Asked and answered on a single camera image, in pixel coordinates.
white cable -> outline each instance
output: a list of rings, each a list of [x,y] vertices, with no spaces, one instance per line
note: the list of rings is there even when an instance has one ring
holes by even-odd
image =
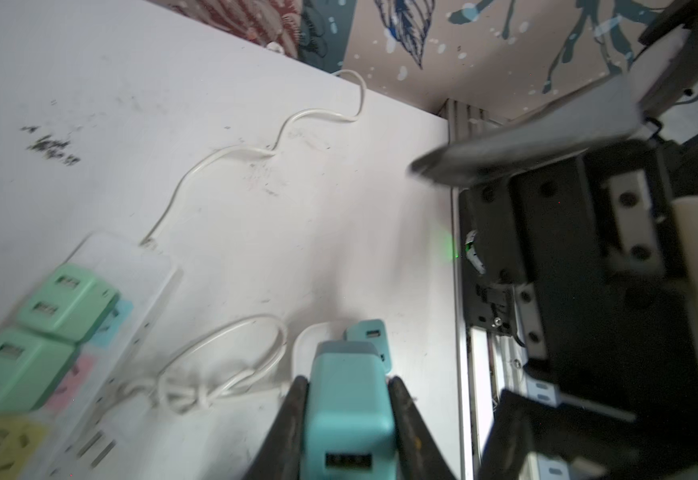
[[[269,351],[269,355],[260,363],[258,368],[242,370],[233,375],[222,385],[216,386],[215,388],[210,388],[205,384],[200,384],[196,387],[188,387],[171,382],[170,369],[173,365],[180,363],[181,360],[186,359],[202,347],[218,340],[227,333],[260,321],[268,321],[276,326],[278,336]],[[251,393],[248,393],[250,387],[263,378],[280,362],[280,360],[282,360],[286,350],[287,325],[285,322],[279,317],[268,313],[246,316],[231,325],[209,332],[200,340],[181,350],[162,370],[160,370],[156,377],[135,379],[132,382],[128,382],[123,386],[122,393],[126,398],[143,393],[150,396],[159,406],[173,413],[184,415],[194,410],[210,408],[221,398],[246,394],[251,395]],[[283,388],[283,385],[276,385],[274,387],[274,389],[279,389],[280,392],[282,392]]]
[[[282,140],[282,136],[285,133],[285,130],[290,126],[290,124],[292,124],[299,118],[316,115],[326,117],[331,120],[357,121],[357,119],[362,114],[362,107],[365,104],[365,90],[367,90],[367,84],[365,83],[365,80],[362,78],[362,75],[358,74],[357,72],[354,72],[354,70],[339,70],[338,72],[333,73],[333,75],[337,76],[344,73],[353,75],[360,82],[360,107],[357,109],[356,114],[349,116],[338,113],[337,111],[325,110],[324,108],[308,108],[307,110],[301,110],[296,114],[292,114],[285,121],[285,123],[282,124],[282,128],[280,128],[280,132],[277,135],[277,141],[274,142],[274,146],[271,149],[252,147],[249,145],[233,145],[231,147],[222,148],[219,151],[210,154],[206,158],[202,159],[198,164],[196,164],[190,171],[186,172],[186,174],[181,178],[181,180],[178,182],[178,185],[175,187],[175,190],[173,191],[173,195],[170,198],[170,202],[168,202],[168,207],[165,209],[164,213],[162,213],[162,216],[160,216],[159,220],[157,220],[157,223],[152,227],[149,233],[146,234],[144,239],[141,241],[141,245],[151,243],[154,240],[154,238],[156,238],[161,233],[165,221],[170,215],[171,210],[175,207],[177,200],[180,198],[179,195],[181,193],[181,187],[183,187],[186,180],[190,178],[192,175],[202,170],[203,168],[209,166],[216,160],[219,160],[220,158],[225,157],[226,155],[229,155],[235,151],[248,151],[262,155],[266,158],[275,156],[277,153],[279,153],[280,141]]]

wallpaper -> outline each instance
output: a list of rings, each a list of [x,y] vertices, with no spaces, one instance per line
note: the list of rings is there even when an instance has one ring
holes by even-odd
[[[152,0],[428,111],[516,118],[626,72],[670,0]]]

usb port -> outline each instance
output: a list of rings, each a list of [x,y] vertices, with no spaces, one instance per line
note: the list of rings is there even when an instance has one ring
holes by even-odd
[[[34,305],[34,308],[32,309],[35,312],[43,313],[47,316],[52,316],[53,313],[58,310],[58,307],[55,305],[51,305],[50,303],[45,303],[45,302],[37,302],[36,305]]]
[[[75,288],[77,288],[77,285],[79,285],[79,280],[75,279],[73,276],[61,275],[56,280],[56,285],[65,286],[74,290]]]
[[[10,360],[17,360],[23,353],[23,349],[11,343],[3,343],[0,345],[0,356]]]
[[[357,455],[353,453],[326,453],[326,468],[349,468],[352,470],[372,470],[373,455]]]

white table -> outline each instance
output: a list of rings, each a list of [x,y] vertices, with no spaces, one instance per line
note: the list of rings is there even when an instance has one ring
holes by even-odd
[[[212,150],[271,144],[297,110],[357,102],[350,82],[146,2],[0,1],[0,323],[92,231],[138,242]],[[81,160],[27,149],[44,134]],[[184,276],[133,371],[251,313],[282,316],[292,338],[382,318],[394,373],[459,476],[450,192],[406,174],[445,142],[445,120],[368,92],[354,124],[302,120],[277,157],[207,168],[159,239]],[[198,362],[223,378],[273,336],[241,332]],[[277,408],[160,414],[95,476],[238,478]]]

power strip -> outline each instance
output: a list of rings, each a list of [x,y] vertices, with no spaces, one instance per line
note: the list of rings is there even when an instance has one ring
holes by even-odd
[[[0,479],[60,478],[66,457],[94,415],[114,394],[115,378],[135,353],[178,283],[169,257],[111,234],[88,237],[68,259],[115,285],[122,297],[43,408],[0,417]]]

